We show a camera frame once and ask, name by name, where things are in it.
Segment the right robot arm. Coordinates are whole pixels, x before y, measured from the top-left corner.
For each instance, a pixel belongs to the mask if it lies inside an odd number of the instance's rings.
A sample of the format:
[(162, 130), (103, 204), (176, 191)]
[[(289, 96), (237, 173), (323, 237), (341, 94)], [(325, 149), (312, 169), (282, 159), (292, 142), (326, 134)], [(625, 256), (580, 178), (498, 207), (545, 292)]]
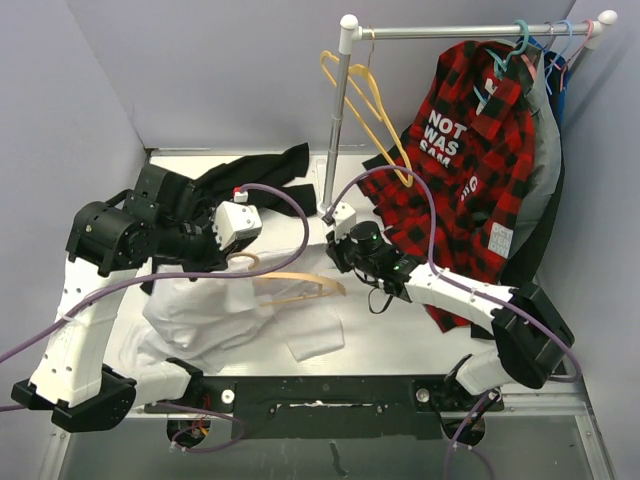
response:
[(536, 285), (487, 284), (431, 266), (387, 243), (373, 221), (333, 227), (326, 240), (326, 253), (340, 272), (356, 271), (391, 297), (435, 307), (491, 334), (491, 350), (464, 357), (449, 373), (445, 395), (456, 408), (469, 408), (482, 393), (506, 384), (542, 388), (574, 343)]

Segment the blue hanger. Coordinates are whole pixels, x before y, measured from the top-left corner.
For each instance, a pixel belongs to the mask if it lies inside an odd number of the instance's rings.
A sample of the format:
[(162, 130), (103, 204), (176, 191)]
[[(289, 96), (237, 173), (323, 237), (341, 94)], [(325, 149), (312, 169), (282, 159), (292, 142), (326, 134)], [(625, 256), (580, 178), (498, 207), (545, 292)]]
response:
[(570, 46), (572, 41), (572, 36), (573, 36), (573, 25), (569, 20), (563, 19), (563, 20), (559, 20), (556, 23), (549, 23), (549, 32), (548, 32), (549, 42), (545, 47), (545, 52), (549, 52), (551, 50), (553, 41), (556, 37), (554, 27), (559, 25), (565, 25), (567, 27), (568, 40), (565, 47), (559, 52), (556, 52), (552, 57), (552, 59), (545, 65), (544, 76), (545, 76), (545, 83), (546, 83), (546, 91), (549, 95), (553, 93), (553, 89), (549, 83), (549, 78), (551, 76), (552, 70), (557, 67), (557, 61), (563, 57), (564, 53)]

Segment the red black plaid shirt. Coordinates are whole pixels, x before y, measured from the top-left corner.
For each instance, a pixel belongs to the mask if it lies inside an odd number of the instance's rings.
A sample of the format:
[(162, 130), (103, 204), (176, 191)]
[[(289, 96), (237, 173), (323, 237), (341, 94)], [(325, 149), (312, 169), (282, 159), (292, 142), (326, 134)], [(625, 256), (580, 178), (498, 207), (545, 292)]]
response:
[(520, 75), (523, 57), (499, 41), (464, 41), (438, 59), (430, 90), (401, 141), (395, 163), (411, 164), (430, 190), (405, 186), (382, 157), (359, 181), (402, 252), (486, 283), (505, 267), (527, 182), (535, 128)]

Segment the grey garment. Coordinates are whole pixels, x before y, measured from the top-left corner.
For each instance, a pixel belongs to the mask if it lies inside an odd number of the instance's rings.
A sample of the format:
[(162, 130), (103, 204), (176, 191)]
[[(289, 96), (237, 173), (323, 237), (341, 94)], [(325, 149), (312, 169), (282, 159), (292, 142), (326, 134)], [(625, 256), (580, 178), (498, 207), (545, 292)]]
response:
[(561, 168), (561, 140), (547, 93), (544, 57), (529, 45), (519, 68), (524, 99), (531, 113), (534, 133), (534, 166), (527, 180), (527, 191), (517, 215), (508, 258), (515, 256), (538, 225), (556, 190)]

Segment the blue garment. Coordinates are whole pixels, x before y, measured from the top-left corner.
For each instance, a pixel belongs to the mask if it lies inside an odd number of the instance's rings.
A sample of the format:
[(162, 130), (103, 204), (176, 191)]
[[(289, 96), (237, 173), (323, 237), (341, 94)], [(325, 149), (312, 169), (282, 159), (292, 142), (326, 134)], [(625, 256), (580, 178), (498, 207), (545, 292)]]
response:
[(559, 126), (562, 126), (566, 105), (566, 94), (570, 81), (569, 73), (562, 73), (562, 68), (566, 64), (565, 58), (541, 44), (534, 37), (528, 40), (534, 52), (541, 52), (544, 65), (544, 75), (546, 78), (546, 93), (554, 115)]

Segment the teal hanger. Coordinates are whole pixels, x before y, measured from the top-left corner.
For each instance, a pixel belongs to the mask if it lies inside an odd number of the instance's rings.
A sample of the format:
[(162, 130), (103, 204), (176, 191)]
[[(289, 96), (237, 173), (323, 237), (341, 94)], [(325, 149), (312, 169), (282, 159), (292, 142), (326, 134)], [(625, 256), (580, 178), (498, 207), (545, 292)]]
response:
[[(529, 45), (530, 30), (529, 30), (528, 24), (521, 19), (516, 20), (514, 24), (520, 27), (521, 34), (522, 34), (522, 40), (518, 48), (514, 48), (511, 52), (507, 54), (505, 58), (502, 58), (500, 55), (498, 55), (496, 52), (494, 52), (490, 48), (485, 49), (485, 52), (494, 61), (493, 72), (494, 72), (494, 77), (497, 80), (503, 79), (504, 73), (508, 69), (510, 60), (514, 57), (521, 56), (525, 52), (527, 46)], [(484, 107), (487, 104), (489, 98), (493, 95), (493, 92), (495, 91), (493, 87), (489, 87), (489, 86), (485, 86), (485, 90), (487, 92), (486, 95), (482, 94), (476, 86), (473, 87), (473, 91), (476, 97), (478, 98), (479, 105), (481, 107)]]

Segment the pink hanger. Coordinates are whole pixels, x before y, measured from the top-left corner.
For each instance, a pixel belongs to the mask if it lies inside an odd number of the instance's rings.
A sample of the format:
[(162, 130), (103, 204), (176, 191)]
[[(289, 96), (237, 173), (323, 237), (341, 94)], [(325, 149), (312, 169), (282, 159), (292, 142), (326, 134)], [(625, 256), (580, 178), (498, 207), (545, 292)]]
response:
[(587, 19), (584, 21), (584, 23), (587, 25), (587, 29), (586, 29), (586, 33), (584, 36), (584, 40), (582, 41), (582, 43), (580, 44), (580, 46), (573, 52), (573, 54), (565, 61), (565, 64), (562, 66), (562, 68), (560, 69), (560, 76), (559, 76), (559, 91), (562, 92), (565, 89), (565, 77), (569, 71), (569, 67), (571, 66), (571, 63), (577, 59), (577, 56), (582, 52), (582, 50), (586, 47), (587, 43), (589, 42), (589, 40), (591, 39), (594, 29), (595, 29), (595, 22), (591, 19)]

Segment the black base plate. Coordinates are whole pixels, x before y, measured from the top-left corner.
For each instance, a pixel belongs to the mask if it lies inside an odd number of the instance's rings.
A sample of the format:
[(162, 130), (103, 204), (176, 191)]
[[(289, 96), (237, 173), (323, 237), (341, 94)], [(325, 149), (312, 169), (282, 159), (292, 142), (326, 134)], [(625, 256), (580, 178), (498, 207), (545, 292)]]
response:
[(444, 375), (207, 376), (184, 397), (145, 410), (212, 410), (232, 417), (233, 437), (251, 440), (411, 436), (477, 445), (485, 413), (503, 407), (499, 398), (481, 400)]

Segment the metal clothes rack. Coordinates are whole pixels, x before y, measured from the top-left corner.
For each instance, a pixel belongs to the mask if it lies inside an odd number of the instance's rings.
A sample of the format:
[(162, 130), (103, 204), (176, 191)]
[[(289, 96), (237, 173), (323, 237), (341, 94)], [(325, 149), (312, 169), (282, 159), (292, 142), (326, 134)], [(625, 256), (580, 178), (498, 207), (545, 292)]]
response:
[(602, 11), (595, 20), (589, 19), (580, 24), (572, 24), (569, 21), (557, 21), (545, 24), (520, 24), (514, 22), (510, 25), (473, 25), (473, 26), (421, 26), (421, 27), (364, 27), (353, 14), (346, 14), (340, 20), (340, 35), (338, 55), (336, 57), (337, 74), (330, 71), (325, 74), (335, 83), (335, 95), (332, 110), (331, 132), (329, 147), (324, 170), (324, 183), (321, 201), (318, 205), (320, 218), (331, 226), (342, 224), (342, 216), (336, 212), (342, 196), (334, 193), (336, 180), (339, 143), (344, 117), (344, 108), (349, 106), (347, 101), (347, 88), (350, 78), (360, 76), (364, 78), (371, 91), (370, 95), (364, 95), (363, 99), (370, 106), (376, 118), (382, 122), (394, 138), (394, 143), (399, 143), (389, 116), (384, 110), (374, 78), (368, 66), (358, 66), (351, 63), (354, 45), (358, 42), (369, 41), (376, 43), (384, 40), (417, 40), (417, 39), (468, 39), (468, 38), (498, 38), (498, 37), (527, 37), (547, 36), (550, 38), (561, 36), (582, 35), (586, 39), (585, 46), (578, 53), (576, 63), (586, 58), (587, 53), (596, 49), (602, 43), (605, 33), (618, 20), (618, 13), (614, 10)]

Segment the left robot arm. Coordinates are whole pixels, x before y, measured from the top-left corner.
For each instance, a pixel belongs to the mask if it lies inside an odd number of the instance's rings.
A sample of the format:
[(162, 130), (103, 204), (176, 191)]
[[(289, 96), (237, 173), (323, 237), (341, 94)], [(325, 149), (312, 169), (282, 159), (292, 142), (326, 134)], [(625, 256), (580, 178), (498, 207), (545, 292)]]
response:
[(200, 369), (169, 358), (142, 372), (112, 367), (104, 357), (125, 290), (141, 282), (146, 262), (178, 265), (188, 275), (225, 268), (212, 190), (206, 176), (192, 180), (146, 165), (134, 188), (76, 213), (58, 319), (34, 373), (14, 384), (14, 401), (50, 412), (69, 433), (110, 430), (131, 409), (153, 402), (171, 401), (183, 411), (202, 406)]

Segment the beige plastic hanger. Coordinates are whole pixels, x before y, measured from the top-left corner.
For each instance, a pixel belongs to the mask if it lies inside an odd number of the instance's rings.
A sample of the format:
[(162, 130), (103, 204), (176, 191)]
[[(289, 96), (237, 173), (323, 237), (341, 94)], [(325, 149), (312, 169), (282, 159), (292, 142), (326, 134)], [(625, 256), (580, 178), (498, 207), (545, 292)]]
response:
[(240, 312), (346, 295), (342, 283), (326, 276), (278, 270), (231, 285), (223, 306), (232, 312)]

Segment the white shirt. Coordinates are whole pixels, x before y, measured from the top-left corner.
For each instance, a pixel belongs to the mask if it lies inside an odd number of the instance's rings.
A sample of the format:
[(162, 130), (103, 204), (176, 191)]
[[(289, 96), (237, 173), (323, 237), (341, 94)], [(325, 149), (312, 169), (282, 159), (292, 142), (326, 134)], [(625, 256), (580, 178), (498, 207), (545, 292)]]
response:
[[(329, 277), (330, 262), (316, 232), (301, 256), (281, 269)], [(151, 294), (128, 289), (107, 358), (121, 367), (147, 367), (167, 358), (203, 370), (221, 371), (231, 354), (256, 343), (269, 329), (287, 358), (300, 363), (345, 346), (343, 322), (327, 297), (282, 307), (232, 312), (223, 306), (229, 287), (241, 279), (161, 280)]]

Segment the black hanging garment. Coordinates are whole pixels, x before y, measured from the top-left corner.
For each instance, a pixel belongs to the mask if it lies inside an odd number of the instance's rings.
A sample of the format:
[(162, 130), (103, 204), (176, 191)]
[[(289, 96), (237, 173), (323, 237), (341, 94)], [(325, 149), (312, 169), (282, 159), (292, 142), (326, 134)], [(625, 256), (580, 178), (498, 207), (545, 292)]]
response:
[(536, 273), (553, 229), (564, 179), (561, 168), (555, 192), (538, 225), (514, 257), (508, 258), (527, 180), (534, 166), (532, 120), (509, 120), (490, 131), (469, 134), (471, 152), (460, 169), (460, 203), (456, 226), (465, 230), (456, 243), (458, 271), (478, 280), (521, 286)]

